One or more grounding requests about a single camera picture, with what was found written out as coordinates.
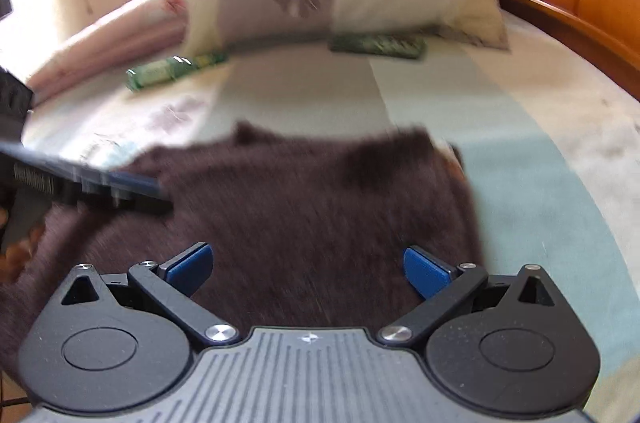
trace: floor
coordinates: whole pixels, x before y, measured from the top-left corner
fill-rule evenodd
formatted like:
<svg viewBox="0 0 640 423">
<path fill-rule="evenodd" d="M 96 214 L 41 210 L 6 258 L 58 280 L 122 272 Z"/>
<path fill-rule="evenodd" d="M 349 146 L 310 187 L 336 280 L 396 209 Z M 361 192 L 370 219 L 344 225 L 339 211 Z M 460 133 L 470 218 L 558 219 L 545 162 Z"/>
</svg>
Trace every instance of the floor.
<svg viewBox="0 0 640 423">
<path fill-rule="evenodd" d="M 0 371 L 0 376 L 2 376 L 2 403 L 26 396 L 25 392 L 6 374 Z M 20 405 L 3 407 L 0 410 L 2 411 L 0 423 L 17 423 L 31 412 L 31 405 L 29 403 L 21 403 Z"/>
</svg>

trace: brown cloth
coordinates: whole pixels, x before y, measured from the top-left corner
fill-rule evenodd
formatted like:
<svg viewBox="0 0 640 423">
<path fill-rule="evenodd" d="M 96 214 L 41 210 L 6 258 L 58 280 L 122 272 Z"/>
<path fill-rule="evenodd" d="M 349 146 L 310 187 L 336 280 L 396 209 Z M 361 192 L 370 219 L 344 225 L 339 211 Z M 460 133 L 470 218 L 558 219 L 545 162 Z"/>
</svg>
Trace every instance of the brown cloth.
<svg viewBox="0 0 640 423">
<path fill-rule="evenodd" d="M 480 260 L 468 185 L 423 129 L 358 141 L 284 138 L 239 124 L 226 140 L 156 148 L 128 170 L 158 177 L 164 219 L 55 207 L 30 267 L 0 286 L 0 367 L 16 376 L 20 342 L 70 268 L 125 273 L 198 241 L 215 251 L 193 299 L 243 334 L 252 326 L 377 331 L 420 303 L 403 250 Z"/>
</svg>

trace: mattress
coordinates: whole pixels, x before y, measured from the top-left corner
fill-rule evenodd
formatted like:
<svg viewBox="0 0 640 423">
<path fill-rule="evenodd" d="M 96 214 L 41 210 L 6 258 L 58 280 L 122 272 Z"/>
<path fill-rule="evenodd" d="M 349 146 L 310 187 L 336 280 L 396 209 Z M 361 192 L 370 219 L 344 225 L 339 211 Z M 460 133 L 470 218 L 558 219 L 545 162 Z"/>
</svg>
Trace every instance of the mattress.
<svg viewBox="0 0 640 423">
<path fill-rule="evenodd" d="M 544 266 L 601 353 L 592 412 L 628 420 L 640 406 L 615 397 L 640 376 L 640 104 L 504 15 L 510 52 L 435 37 L 420 61 L 280 45 L 135 94 L 114 68 L 39 107 L 23 141 L 111 167 L 152 145 L 222 137 L 238 120 L 330 137 L 425 126 L 462 152 L 489 272 Z M 632 380 L 612 391 L 620 371 Z"/>
</svg>

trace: blue gripper pad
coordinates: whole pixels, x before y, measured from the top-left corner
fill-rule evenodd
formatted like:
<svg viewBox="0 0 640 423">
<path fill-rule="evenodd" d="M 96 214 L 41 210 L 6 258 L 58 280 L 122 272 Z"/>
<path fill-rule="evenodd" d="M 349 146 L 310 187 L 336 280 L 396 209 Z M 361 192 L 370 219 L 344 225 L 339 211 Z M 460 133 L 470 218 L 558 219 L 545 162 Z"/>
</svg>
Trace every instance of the blue gripper pad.
<svg viewBox="0 0 640 423">
<path fill-rule="evenodd" d="M 164 281 L 183 295 L 190 297 L 213 270 L 213 250 L 209 244 L 185 256 L 166 271 Z"/>
<path fill-rule="evenodd" d="M 402 264 L 404 276 L 425 299 L 447 287 L 455 277 L 455 268 L 415 246 L 404 251 Z"/>
</svg>

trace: gray ridged plate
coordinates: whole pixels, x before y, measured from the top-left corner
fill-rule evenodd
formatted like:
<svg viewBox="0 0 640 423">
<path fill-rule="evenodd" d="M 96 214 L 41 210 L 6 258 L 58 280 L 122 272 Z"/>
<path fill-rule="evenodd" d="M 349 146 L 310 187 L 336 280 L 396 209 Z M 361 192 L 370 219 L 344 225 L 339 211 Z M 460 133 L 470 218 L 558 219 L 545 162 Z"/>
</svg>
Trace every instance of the gray ridged plate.
<svg viewBox="0 0 640 423">
<path fill-rule="evenodd" d="M 99 389 L 99 385 L 89 388 Z M 27 423 L 78 423 L 45 408 Z M 385 349 L 362 329 L 256 329 L 216 347 L 156 403 L 92 421 L 121 423 L 495 423 L 441 394 L 407 351 Z M 578 411 L 549 418 L 586 423 Z"/>
</svg>

